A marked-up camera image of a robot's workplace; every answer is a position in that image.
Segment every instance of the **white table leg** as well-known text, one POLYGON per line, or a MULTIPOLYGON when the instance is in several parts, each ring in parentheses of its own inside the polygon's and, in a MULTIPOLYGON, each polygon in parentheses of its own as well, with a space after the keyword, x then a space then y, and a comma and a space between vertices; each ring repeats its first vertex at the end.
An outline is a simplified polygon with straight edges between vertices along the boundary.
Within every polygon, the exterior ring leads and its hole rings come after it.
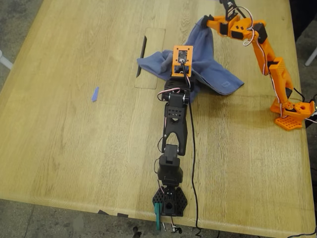
POLYGON ((2 63, 8 69, 12 69, 13 64, 2 55, 2 51, 0 51, 0 63, 2 63))
POLYGON ((308 58, 308 60, 306 61, 305 65, 309 66, 312 63, 312 61, 315 59, 316 56, 317 56, 317 48, 314 50, 312 55, 308 58))

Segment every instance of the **black bracket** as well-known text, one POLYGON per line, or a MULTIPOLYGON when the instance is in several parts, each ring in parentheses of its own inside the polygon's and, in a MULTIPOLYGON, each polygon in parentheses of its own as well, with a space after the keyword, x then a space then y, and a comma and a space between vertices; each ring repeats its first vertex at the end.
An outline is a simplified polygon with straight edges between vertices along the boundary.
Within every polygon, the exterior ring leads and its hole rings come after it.
POLYGON ((180 187, 175 189, 172 186, 167 186, 158 189, 152 203, 153 205, 155 203, 162 204, 162 216, 182 217, 187 206, 187 199, 180 187))
POLYGON ((219 0, 221 4, 223 4, 224 9, 226 10, 226 21, 230 21, 232 20, 236 15, 238 15, 237 12, 235 12, 235 10, 233 10, 234 8, 237 7, 236 3, 234 0, 219 0))

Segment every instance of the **orange robot base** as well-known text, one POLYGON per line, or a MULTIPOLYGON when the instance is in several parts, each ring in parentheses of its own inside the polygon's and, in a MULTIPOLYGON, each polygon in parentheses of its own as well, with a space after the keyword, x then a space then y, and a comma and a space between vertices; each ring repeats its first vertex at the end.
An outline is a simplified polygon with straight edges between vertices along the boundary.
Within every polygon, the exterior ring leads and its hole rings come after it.
MULTIPOLYGON (((302 121, 308 118, 311 114, 315 112, 315 103, 311 101, 310 103, 295 103, 292 105, 292 110, 287 110, 284 105, 282 105, 282 117, 276 118, 274 122, 285 130, 293 130, 296 128, 302 128, 302 121)), ((281 104, 276 98, 270 107, 271 112, 281 113, 281 104)))

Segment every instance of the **mounting hole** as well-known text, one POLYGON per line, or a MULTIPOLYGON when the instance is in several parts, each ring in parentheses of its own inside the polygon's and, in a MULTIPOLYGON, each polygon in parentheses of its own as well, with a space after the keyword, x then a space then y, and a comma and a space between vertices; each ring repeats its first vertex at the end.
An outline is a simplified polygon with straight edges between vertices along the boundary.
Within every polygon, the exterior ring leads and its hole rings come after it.
POLYGON ((165 205, 165 207, 166 207, 167 209, 172 209, 172 208, 173 208, 173 205, 169 202, 169 203, 167 203, 167 204, 165 205))

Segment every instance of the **orange bracket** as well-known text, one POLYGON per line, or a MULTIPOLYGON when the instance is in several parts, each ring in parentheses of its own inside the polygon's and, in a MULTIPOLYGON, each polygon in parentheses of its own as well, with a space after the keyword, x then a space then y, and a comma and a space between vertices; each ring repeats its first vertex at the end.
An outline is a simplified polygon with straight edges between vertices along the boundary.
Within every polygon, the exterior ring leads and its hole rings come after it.
POLYGON ((175 68, 181 67, 184 63, 188 67, 187 76, 192 76, 193 46, 174 46, 172 77, 184 77, 183 73, 176 73, 175 68))

